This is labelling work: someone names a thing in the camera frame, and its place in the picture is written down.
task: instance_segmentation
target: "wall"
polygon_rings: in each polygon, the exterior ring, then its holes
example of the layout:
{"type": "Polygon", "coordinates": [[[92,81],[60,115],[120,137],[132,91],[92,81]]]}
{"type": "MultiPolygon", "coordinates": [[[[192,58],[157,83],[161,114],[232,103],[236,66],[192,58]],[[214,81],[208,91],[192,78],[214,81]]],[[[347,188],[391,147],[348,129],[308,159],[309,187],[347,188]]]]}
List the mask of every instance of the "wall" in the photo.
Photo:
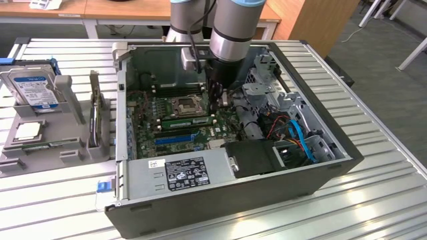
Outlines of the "wall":
{"type": "Polygon", "coordinates": [[[427,36],[427,0],[424,2],[405,1],[395,18],[427,36]]]}

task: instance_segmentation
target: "paper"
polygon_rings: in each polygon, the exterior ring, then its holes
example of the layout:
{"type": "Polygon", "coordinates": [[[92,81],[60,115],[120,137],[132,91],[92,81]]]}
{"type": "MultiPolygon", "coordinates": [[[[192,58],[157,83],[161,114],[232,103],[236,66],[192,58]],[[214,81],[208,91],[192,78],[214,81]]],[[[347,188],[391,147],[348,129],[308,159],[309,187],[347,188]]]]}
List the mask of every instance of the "paper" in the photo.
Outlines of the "paper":
{"type": "Polygon", "coordinates": [[[54,10],[61,6],[62,0],[30,0],[29,8],[40,10],[54,10]]]}

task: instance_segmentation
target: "warning label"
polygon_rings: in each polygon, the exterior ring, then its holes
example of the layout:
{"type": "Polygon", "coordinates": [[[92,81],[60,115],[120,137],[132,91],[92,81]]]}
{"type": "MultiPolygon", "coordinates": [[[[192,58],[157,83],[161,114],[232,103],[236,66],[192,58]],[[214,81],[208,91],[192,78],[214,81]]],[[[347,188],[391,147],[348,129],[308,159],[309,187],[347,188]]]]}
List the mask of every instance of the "warning label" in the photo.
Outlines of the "warning label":
{"type": "Polygon", "coordinates": [[[44,76],[16,77],[13,80],[30,106],[37,109],[49,109],[58,105],[53,91],[48,89],[48,80],[44,76]]]}
{"type": "Polygon", "coordinates": [[[209,184],[209,176],[202,157],[164,163],[166,187],[170,191],[209,184]]]}

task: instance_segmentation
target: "blue latch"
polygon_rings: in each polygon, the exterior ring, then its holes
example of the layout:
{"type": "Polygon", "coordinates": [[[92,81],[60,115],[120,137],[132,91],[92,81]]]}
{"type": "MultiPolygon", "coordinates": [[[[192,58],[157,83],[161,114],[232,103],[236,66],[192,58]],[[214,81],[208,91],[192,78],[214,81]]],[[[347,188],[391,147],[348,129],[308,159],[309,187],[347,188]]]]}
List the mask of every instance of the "blue latch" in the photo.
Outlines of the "blue latch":
{"type": "Polygon", "coordinates": [[[105,193],[105,192],[109,192],[112,190],[113,190],[113,188],[112,188],[112,182],[110,181],[102,181],[102,182],[97,183],[97,189],[96,189],[97,193],[105,193]]]}
{"type": "Polygon", "coordinates": [[[14,58],[0,58],[0,65],[12,65],[14,58]]]}

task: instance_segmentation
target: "metal table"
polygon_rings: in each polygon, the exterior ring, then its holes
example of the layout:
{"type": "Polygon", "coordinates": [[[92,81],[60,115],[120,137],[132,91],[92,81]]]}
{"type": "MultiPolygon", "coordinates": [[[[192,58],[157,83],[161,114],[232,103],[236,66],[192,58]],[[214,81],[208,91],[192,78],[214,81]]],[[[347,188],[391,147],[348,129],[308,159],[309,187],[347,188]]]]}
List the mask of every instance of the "metal table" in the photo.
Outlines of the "metal table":
{"type": "MultiPolygon", "coordinates": [[[[89,98],[89,70],[98,71],[104,96],[114,99],[117,79],[110,46],[116,41],[32,39],[28,45],[13,47],[10,56],[16,54],[26,60],[53,56],[61,73],[72,75],[72,89],[80,100],[89,98]]],[[[424,238],[424,167],[312,48],[297,41],[276,44],[363,153],[363,162],[311,196],[138,239],[424,238]]],[[[14,115],[9,106],[14,101],[4,86],[0,96],[0,143],[4,143],[14,115]]],[[[120,239],[104,213],[94,209],[96,183],[113,174],[110,160],[0,178],[0,239],[120,239]]]]}

